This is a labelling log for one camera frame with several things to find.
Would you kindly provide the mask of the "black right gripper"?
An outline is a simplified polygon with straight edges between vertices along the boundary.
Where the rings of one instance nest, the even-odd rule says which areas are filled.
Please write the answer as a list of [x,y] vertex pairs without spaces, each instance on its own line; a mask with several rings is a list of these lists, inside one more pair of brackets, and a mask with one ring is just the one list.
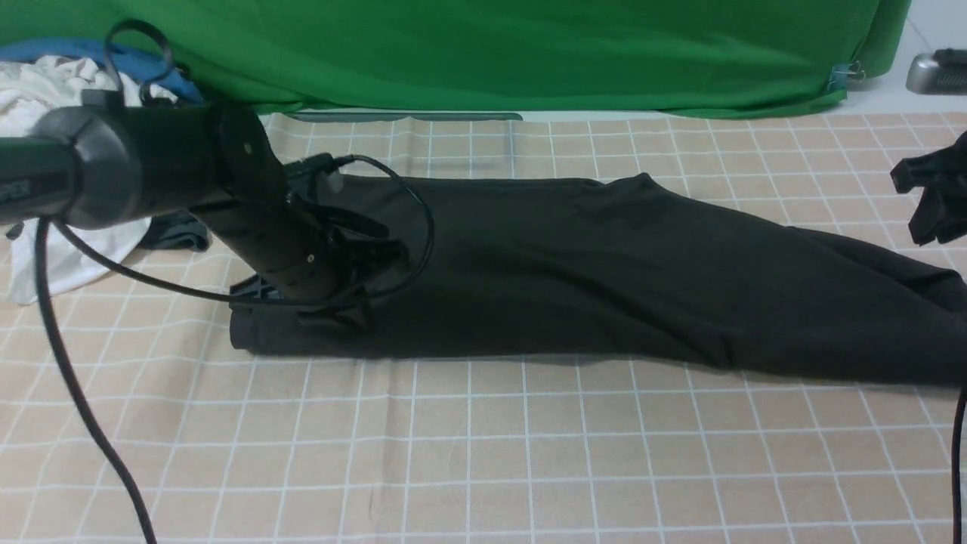
[[902,159],[890,171],[897,193],[915,188],[921,199],[908,223],[918,246],[950,243],[966,234],[966,134],[952,145],[919,157]]

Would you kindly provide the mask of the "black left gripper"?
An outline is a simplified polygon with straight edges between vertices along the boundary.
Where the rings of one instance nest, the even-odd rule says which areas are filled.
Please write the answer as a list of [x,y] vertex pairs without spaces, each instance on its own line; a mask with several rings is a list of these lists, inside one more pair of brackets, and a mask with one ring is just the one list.
[[298,325],[367,332],[375,295],[367,285],[409,267],[404,241],[380,221],[341,208],[234,204],[229,226],[229,247],[253,269],[229,289],[229,307],[243,317],[279,314]]

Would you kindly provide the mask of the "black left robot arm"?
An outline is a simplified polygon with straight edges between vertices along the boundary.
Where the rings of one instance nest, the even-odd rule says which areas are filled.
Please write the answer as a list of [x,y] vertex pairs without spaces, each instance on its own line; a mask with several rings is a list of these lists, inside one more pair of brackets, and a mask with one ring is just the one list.
[[228,295],[183,294],[341,324],[360,308],[369,325],[370,302],[396,289],[367,286],[407,266],[408,248],[379,221],[312,201],[315,183],[356,161],[283,164],[245,108],[58,108],[25,137],[2,138],[2,220],[66,233],[184,210],[255,276]]

